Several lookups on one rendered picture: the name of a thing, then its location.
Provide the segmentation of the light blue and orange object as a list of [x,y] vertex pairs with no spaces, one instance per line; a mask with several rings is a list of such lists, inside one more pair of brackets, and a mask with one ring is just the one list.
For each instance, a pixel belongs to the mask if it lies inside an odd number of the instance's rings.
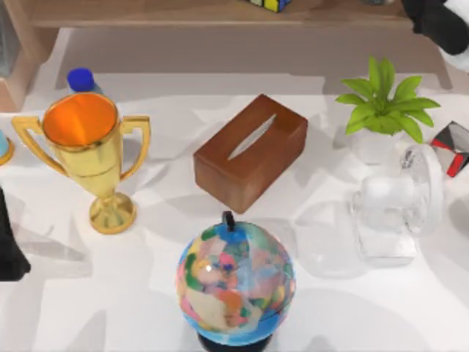
[[0,166],[6,164],[15,151],[15,145],[0,129]]

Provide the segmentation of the red black and grey box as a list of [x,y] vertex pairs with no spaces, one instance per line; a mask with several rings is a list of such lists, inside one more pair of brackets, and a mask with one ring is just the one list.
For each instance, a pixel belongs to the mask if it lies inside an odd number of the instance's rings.
[[431,141],[443,171],[456,177],[469,164],[469,130],[451,121]]

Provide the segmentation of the colourful world globe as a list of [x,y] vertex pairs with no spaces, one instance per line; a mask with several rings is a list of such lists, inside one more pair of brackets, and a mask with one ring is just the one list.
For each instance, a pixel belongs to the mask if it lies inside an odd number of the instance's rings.
[[206,352],[263,352],[287,317],[296,279],[276,237],[225,211],[181,254],[176,288]]

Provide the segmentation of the wooden shelf unit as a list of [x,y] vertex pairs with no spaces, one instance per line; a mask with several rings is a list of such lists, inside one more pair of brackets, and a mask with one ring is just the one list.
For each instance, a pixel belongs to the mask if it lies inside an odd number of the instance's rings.
[[399,1],[292,0],[275,14],[247,0],[4,0],[21,44],[11,74],[0,77],[0,111],[17,112],[60,28],[96,26],[370,25],[409,26]]

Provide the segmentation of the colourful puzzle cube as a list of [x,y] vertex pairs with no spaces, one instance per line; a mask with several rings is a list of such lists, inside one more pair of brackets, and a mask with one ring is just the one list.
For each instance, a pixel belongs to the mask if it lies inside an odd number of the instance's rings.
[[282,12],[292,0],[246,0],[248,3],[271,12]]

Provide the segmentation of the gold trophy cup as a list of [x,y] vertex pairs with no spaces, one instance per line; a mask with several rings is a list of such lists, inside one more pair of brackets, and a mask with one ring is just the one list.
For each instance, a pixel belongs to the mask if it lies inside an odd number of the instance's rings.
[[[41,118],[15,116],[11,123],[37,158],[96,197],[89,208],[89,222],[97,232],[113,235],[133,224],[136,206],[116,187],[135,174],[147,157],[148,116],[121,117],[109,98],[82,92],[56,101]],[[123,136],[135,129],[141,132],[139,154],[124,171]]]

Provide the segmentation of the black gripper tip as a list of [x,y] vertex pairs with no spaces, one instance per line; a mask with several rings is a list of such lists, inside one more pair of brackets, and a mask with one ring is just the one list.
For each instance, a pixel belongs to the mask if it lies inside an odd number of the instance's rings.
[[13,235],[7,203],[0,186],[0,282],[17,282],[31,268]]

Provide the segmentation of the blue capped bottle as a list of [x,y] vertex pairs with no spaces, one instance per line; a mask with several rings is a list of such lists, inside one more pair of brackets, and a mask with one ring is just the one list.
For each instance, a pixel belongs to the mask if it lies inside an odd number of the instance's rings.
[[73,94],[82,92],[103,94],[102,89],[95,82],[92,71],[86,67],[77,67],[70,70],[67,74],[67,83]]

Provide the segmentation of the brown wooden tissue box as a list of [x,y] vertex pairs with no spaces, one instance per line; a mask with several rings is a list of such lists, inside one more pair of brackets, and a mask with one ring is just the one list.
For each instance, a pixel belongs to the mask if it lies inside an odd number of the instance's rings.
[[308,120],[257,96],[194,154],[198,187],[245,213],[303,152]]

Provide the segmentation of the green plant in white pot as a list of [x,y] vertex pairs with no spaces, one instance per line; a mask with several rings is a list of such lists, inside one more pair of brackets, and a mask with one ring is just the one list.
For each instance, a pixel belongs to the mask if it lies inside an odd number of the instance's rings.
[[337,103],[353,106],[345,133],[352,136],[355,154],[368,165],[387,159],[403,134],[423,143],[421,125],[434,126],[426,111],[440,107],[433,99],[417,95],[422,77],[408,76],[398,85],[394,80],[391,62],[370,56],[369,77],[342,79],[352,92],[335,99]]

